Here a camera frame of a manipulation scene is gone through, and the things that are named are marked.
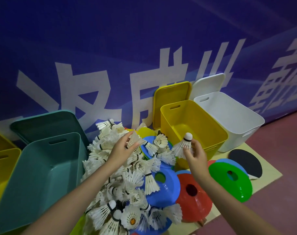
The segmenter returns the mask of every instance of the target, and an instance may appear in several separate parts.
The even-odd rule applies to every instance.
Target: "forearm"
[[[210,176],[198,177],[196,181],[237,235],[280,234],[272,225],[235,199]]]
[[[81,185],[51,206],[23,235],[68,235],[114,169],[105,163]]]

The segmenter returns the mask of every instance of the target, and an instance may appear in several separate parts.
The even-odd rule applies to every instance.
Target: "person's right arm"
[[[209,174],[207,156],[201,144],[193,139],[192,146],[194,155],[187,148],[183,150],[194,179],[208,194],[237,235],[281,234],[219,185]]]

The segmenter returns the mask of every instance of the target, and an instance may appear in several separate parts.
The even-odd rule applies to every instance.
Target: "person's left arm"
[[[111,150],[107,162],[82,182],[76,189],[52,205],[22,235],[68,235],[83,215],[91,201],[95,199],[106,180],[116,172],[138,147],[133,144],[125,148],[132,132],[121,137]]]

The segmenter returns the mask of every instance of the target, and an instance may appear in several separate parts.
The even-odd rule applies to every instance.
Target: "floor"
[[[245,205],[283,234],[297,234],[297,113],[261,127],[246,143],[283,177],[255,193]],[[219,216],[193,234],[235,233]]]

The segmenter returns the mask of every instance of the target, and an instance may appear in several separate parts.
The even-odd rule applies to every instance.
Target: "hand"
[[[108,157],[106,165],[110,165],[113,173],[121,167],[124,162],[130,157],[131,153],[139,146],[139,143],[134,143],[130,148],[126,149],[127,142],[129,141],[129,136],[133,131],[122,136],[114,145],[111,153]]]
[[[210,177],[207,164],[207,155],[201,144],[196,140],[191,141],[194,155],[186,147],[183,147],[183,153],[190,166],[190,171],[195,179],[205,179]]]

